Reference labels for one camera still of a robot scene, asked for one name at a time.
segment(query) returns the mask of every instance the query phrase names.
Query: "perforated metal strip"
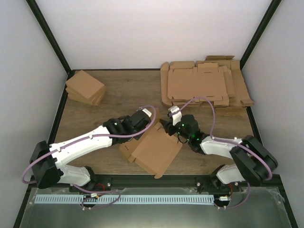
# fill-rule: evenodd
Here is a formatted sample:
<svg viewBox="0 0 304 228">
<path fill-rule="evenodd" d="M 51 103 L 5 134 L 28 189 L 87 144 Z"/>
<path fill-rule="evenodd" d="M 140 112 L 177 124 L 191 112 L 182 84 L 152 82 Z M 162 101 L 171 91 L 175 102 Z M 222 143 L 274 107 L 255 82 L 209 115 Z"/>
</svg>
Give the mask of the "perforated metal strip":
<svg viewBox="0 0 304 228">
<path fill-rule="evenodd" d="M 107 204 L 117 198 L 117 195 L 103 195 L 98 199 L 85 202 Z M 79 204 L 83 195 L 36 195 L 36 204 Z M 115 204 L 200 204 L 213 205 L 213 195 L 122 195 Z"/>
</svg>

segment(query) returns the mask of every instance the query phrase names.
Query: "wood surface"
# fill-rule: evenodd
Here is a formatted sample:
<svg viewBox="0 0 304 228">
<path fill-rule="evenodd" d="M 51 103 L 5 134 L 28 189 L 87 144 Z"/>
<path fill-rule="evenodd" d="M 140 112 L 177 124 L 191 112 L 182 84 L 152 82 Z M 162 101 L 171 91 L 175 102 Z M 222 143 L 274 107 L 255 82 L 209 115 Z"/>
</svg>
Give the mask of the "wood surface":
<svg viewBox="0 0 304 228">
<path fill-rule="evenodd" d="M 166 118 L 168 107 L 161 102 L 160 72 L 158 70 L 91 70 L 91 76 L 105 84 L 107 91 L 99 106 L 67 99 L 55 142 L 85 134 L 110 118 L 132 115 L 139 106 L 154 105 Z M 212 125 L 210 108 L 186 107 L 183 114 L 193 114 L 200 129 L 209 133 Z M 252 134 L 245 108 L 216 110 L 214 136 L 244 137 Z M 100 149 L 73 160 L 70 165 L 90 166 L 95 173 L 147 174 L 135 163 L 128 163 L 118 150 L 119 145 Z M 216 155 L 201 155 L 184 144 L 165 174 L 210 174 L 232 160 Z"/>
</svg>

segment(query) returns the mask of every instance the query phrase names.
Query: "white panel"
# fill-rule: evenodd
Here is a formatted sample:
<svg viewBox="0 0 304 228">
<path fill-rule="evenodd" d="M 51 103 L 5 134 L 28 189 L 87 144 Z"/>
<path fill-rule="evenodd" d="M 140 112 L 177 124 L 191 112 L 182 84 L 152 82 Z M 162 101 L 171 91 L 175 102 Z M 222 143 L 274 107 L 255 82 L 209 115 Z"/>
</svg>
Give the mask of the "white panel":
<svg viewBox="0 0 304 228">
<path fill-rule="evenodd" d="M 27 186 L 21 174 L 47 140 L 67 77 L 26 1 L 0 7 L 0 217 L 13 227 Z"/>
<path fill-rule="evenodd" d="M 304 227 L 304 1 L 282 1 L 243 73 L 266 148 Z"/>
<path fill-rule="evenodd" d="M 37 0 L 72 69 L 240 59 L 270 0 Z"/>
</svg>

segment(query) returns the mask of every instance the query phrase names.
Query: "robotic arm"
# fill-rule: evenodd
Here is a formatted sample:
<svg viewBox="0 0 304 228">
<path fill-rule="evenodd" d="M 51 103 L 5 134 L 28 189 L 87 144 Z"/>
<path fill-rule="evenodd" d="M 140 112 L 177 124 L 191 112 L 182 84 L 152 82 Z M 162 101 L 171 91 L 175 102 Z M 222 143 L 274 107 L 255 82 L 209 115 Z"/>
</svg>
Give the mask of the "robotic arm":
<svg viewBox="0 0 304 228">
<path fill-rule="evenodd" d="M 168 116 L 169 121 L 161 120 L 166 133 L 177 133 L 179 140 L 180 137 L 184 138 L 186 141 L 183 143 L 188 143 L 194 152 L 215 154 L 234 160 L 235 164 L 221 165 L 212 173 L 211 181 L 217 188 L 236 181 L 247 181 L 250 185 L 259 186 L 267 180 L 269 171 L 271 173 L 278 166 L 276 159 L 253 136 L 248 135 L 243 139 L 215 138 L 201 132 L 193 115 L 182 116 L 177 106 L 169 109 Z M 251 156 L 244 147 L 256 156 Z"/>
<path fill-rule="evenodd" d="M 56 183 L 68 183 L 83 186 L 87 190 L 92 189 L 96 182 L 93 170 L 88 166 L 79 168 L 67 164 L 94 150 L 124 143 L 132 138 L 138 140 L 142 134 L 124 138 L 112 136 L 128 136 L 142 131 L 151 122 L 151 115 L 147 109 L 142 109 L 132 116 L 110 119 L 95 130 L 65 142 L 51 145 L 48 145 L 46 141 L 39 142 L 30 163 L 50 151 L 53 153 L 32 167 L 38 188 L 45 189 Z"/>
</svg>

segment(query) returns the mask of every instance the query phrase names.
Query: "black frame bar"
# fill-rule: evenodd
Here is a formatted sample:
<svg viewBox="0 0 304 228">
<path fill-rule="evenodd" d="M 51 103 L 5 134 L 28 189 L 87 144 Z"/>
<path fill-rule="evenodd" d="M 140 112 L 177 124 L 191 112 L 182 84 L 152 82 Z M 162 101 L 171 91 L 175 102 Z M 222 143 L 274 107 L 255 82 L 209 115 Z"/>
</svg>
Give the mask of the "black frame bar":
<svg viewBox="0 0 304 228">
<path fill-rule="evenodd" d="M 33 14 L 35 15 L 38 23 L 40 24 L 42 30 L 44 31 L 46 37 L 48 38 L 51 46 L 53 47 L 57 57 L 59 58 L 62 66 L 64 67 L 65 71 L 68 73 L 68 79 L 72 77 L 75 74 L 76 70 L 71 70 L 69 67 L 52 31 L 50 30 L 42 12 L 40 11 L 37 3 L 35 0 L 26 0 L 29 7 L 33 11 Z M 272 16 L 274 15 L 277 7 L 279 6 L 281 0 L 272 0 L 270 3 L 265 15 L 263 16 L 256 32 L 254 33 L 246 51 L 244 52 L 241 61 L 240 61 L 240 67 L 241 69 L 244 67 L 245 63 L 247 62 L 250 54 L 252 53 L 253 49 L 255 48 L 257 42 L 259 41 L 260 37 L 262 36 L 265 28 L 267 27 L 268 23 L 270 22 Z M 118 69 L 118 70 L 159 70 L 159 69 Z M 54 142 L 58 127 L 60 124 L 61 116 L 63 114 L 63 110 L 66 104 L 67 100 L 67 92 L 63 91 L 61 100 L 58 106 L 58 110 L 56 113 L 56 117 L 54 120 L 54 124 L 51 130 L 51 134 L 48 140 L 48 143 L 51 144 Z M 253 113 L 250 107 L 247 108 L 247 114 L 250 120 L 250 124 L 253 130 L 254 136 L 260 141 L 261 137 L 257 129 L 256 122 L 253 117 Z M 208 175 L 164 175 L 161 179 L 155 179 L 152 176 L 149 175 L 102 175 L 100 178 L 106 178 L 106 180 L 111 180 L 111 187 L 112 188 L 130 188 L 130 187 L 181 187 L 181 188 L 196 188 L 196 182 L 197 180 L 201 180 L 204 178 L 207 178 Z M 26 191 L 25 197 L 23 199 L 22 205 L 20 207 L 19 213 L 17 215 L 14 228 L 20 227 L 22 217 L 24 214 L 24 210 L 27 204 L 27 201 L 29 199 L 30 190 L 32 188 L 36 187 L 35 184 L 31 184 L 28 186 L 28 189 Z M 59 184 L 57 187 L 68 187 L 68 185 L 62 185 Z M 273 176 L 271 181 L 267 181 L 263 183 L 262 187 L 278 187 L 280 194 L 285 199 L 285 208 L 290 220 L 290 223 L 293 228 L 297 228 L 298 225 L 296 223 L 295 217 L 293 215 L 292 209 L 290 207 L 284 186 L 282 184 L 281 178 L 279 175 Z"/>
</svg>

